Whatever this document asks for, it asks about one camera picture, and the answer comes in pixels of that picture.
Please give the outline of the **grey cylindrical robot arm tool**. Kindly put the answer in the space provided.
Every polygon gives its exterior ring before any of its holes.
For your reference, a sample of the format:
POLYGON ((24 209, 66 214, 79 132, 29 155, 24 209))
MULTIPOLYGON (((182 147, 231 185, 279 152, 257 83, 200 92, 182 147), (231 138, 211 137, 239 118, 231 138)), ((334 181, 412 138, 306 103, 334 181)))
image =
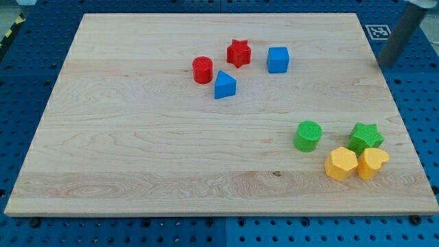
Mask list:
POLYGON ((407 0, 406 7, 390 37, 380 51, 377 62, 382 67, 392 67, 419 28, 427 12, 438 5, 438 0, 407 0))

